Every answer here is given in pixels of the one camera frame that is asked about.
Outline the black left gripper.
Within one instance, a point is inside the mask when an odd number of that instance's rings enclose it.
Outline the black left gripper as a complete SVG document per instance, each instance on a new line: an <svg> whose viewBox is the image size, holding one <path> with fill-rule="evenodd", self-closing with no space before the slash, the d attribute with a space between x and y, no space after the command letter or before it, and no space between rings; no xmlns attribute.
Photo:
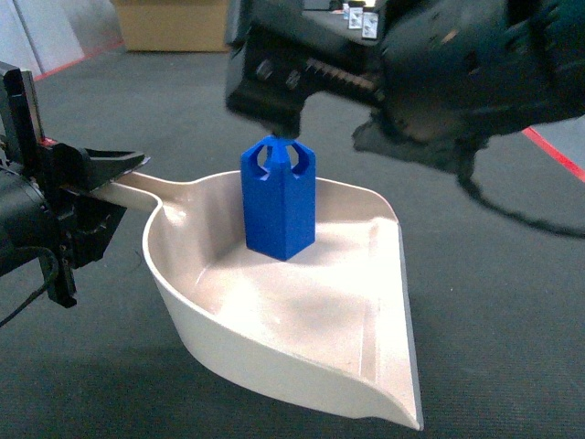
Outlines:
<svg viewBox="0 0 585 439"><path fill-rule="evenodd" d="M1 164L1 274L39 260L42 291L66 308L77 304L71 269L59 247L59 225L42 192L38 148L42 131L33 121L36 96L32 73L1 63L1 120L5 135ZM54 146L58 183L91 192L145 165L142 152ZM73 269L97 262L108 248L126 208L64 191L66 247Z"/></svg>

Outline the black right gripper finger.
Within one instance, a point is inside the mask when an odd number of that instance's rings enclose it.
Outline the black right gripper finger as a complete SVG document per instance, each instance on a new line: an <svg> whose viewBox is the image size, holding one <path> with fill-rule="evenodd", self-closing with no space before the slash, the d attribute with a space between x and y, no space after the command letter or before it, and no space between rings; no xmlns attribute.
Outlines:
<svg viewBox="0 0 585 439"><path fill-rule="evenodd" d="M281 138L297 138L301 131L301 113L283 108L270 108L262 116L262 124Z"/></svg>

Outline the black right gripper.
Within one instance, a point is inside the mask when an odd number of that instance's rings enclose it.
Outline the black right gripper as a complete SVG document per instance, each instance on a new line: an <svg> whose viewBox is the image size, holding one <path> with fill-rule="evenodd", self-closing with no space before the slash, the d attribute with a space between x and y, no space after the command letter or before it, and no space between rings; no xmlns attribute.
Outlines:
<svg viewBox="0 0 585 439"><path fill-rule="evenodd" d="M584 113L581 1L386 1L378 15L378 39L365 43L298 1L230 2L227 108L262 124L270 108L302 113L311 95L329 92L413 142L488 138Z"/></svg>

